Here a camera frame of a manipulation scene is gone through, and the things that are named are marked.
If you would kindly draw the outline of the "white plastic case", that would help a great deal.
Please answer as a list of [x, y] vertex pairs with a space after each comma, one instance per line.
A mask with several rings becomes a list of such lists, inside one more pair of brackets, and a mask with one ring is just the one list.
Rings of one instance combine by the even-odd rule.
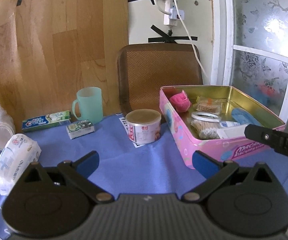
[[216, 130], [216, 133], [220, 139], [231, 139], [244, 137], [245, 128], [247, 124], [239, 126], [224, 127]]

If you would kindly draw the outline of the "small green patterned box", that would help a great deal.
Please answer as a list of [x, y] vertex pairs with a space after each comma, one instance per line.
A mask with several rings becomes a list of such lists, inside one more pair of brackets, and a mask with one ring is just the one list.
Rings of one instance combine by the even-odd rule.
[[67, 125], [66, 130], [69, 138], [72, 140], [95, 132], [95, 127], [90, 121], [83, 120]]

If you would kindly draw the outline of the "cotton swabs pack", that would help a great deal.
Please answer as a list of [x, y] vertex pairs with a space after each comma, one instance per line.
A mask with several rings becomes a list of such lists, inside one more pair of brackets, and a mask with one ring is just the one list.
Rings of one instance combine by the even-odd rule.
[[194, 119], [191, 121], [191, 126], [196, 130], [199, 139], [219, 139], [216, 133], [216, 130], [221, 128], [219, 122], [203, 122]]

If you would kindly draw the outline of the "pink biscuit tin box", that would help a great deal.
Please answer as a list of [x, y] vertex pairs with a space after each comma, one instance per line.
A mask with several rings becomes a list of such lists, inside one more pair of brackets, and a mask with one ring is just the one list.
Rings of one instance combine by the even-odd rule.
[[197, 150], [219, 161], [267, 150], [264, 144], [245, 137], [250, 123], [278, 131], [285, 128], [275, 113], [232, 86], [161, 87], [160, 110], [189, 168]]

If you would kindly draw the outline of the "blue patterned tablecloth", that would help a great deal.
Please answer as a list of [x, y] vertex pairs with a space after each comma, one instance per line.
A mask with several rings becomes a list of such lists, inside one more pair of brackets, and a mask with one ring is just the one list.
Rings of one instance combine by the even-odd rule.
[[[111, 115], [96, 125], [95, 132], [70, 139], [65, 126], [27, 133], [38, 142], [43, 166], [75, 161], [91, 151], [100, 156], [98, 169], [89, 177], [115, 198], [121, 193], [176, 193], [179, 197], [205, 179], [188, 168], [178, 151], [167, 124], [161, 125], [161, 138], [135, 147], [129, 140], [122, 115]], [[288, 157], [267, 150], [236, 160], [240, 166], [263, 161], [269, 165], [288, 193]], [[0, 195], [0, 206], [4, 202]]]

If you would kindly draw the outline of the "white tape roll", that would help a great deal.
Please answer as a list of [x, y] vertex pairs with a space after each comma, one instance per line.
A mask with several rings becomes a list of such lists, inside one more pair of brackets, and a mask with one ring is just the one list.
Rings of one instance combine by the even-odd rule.
[[207, 113], [207, 112], [196, 111], [191, 114], [191, 117], [193, 119], [203, 121], [203, 122], [220, 122], [221, 121], [220, 116], [213, 114], [213, 113]]

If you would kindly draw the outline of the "blue green toothpaste box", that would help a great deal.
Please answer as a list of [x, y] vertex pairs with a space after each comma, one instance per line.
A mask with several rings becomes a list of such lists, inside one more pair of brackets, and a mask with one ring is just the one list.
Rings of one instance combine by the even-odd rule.
[[41, 115], [22, 121], [23, 132], [33, 132], [71, 123], [70, 111]]

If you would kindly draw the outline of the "white wet wipes pack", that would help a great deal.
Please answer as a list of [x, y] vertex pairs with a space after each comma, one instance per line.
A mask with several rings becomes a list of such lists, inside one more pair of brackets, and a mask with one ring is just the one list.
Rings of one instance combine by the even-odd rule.
[[13, 135], [0, 154], [0, 195], [7, 196], [22, 173], [32, 162], [38, 161], [41, 148], [24, 134]]

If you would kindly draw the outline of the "wrapped biscuit snack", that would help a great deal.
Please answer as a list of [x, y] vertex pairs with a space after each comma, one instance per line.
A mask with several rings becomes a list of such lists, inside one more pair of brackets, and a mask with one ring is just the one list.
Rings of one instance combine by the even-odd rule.
[[220, 114], [222, 110], [222, 101], [220, 99], [198, 96], [196, 100], [196, 109], [200, 112]]

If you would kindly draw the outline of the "mint green plastic mug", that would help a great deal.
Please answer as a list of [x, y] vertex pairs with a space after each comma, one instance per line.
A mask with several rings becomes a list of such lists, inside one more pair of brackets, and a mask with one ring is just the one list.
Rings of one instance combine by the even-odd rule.
[[102, 91], [98, 87], [87, 87], [76, 93], [72, 103], [72, 114], [79, 120], [88, 120], [93, 125], [103, 119]]

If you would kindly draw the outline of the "white tin can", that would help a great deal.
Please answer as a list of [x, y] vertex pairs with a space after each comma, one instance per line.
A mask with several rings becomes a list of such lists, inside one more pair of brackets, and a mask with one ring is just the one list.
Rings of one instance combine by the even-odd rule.
[[161, 114], [153, 109], [137, 109], [126, 115], [128, 138], [139, 145], [153, 143], [161, 137]]

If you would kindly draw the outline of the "pink knitted ball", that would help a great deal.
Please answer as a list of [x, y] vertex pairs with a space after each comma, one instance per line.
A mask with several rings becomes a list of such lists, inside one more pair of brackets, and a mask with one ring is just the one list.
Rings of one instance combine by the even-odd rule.
[[178, 113], [187, 112], [191, 106], [191, 102], [184, 90], [171, 96], [169, 101]]

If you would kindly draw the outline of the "stack of clear plastic cups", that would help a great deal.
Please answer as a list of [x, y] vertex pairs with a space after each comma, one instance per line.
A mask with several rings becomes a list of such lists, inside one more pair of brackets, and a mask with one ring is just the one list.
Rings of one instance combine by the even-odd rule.
[[5, 147], [9, 139], [15, 134], [13, 118], [0, 104], [0, 152]]

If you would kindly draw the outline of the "brown woven chair back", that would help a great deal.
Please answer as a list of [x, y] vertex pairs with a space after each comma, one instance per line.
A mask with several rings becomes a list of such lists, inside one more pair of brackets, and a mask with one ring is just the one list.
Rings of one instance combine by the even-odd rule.
[[145, 43], [123, 47], [117, 56], [119, 103], [124, 115], [136, 109], [159, 111], [160, 88], [203, 84], [189, 44]]

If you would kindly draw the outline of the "white framed frosted window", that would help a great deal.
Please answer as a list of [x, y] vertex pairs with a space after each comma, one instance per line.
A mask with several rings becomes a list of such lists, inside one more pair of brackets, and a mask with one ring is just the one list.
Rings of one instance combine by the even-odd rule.
[[211, 0], [210, 83], [231, 85], [277, 114], [288, 132], [288, 0]]

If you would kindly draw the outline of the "white power adapter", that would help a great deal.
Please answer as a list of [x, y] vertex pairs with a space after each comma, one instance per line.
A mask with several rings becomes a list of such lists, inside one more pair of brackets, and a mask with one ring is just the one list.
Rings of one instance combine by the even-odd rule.
[[179, 9], [179, 14], [177, 12], [174, 0], [165, 0], [165, 9], [164, 11], [169, 12], [170, 15], [164, 14], [164, 25], [169, 28], [177, 26], [177, 23], [180, 21], [180, 17], [185, 19], [185, 12]]

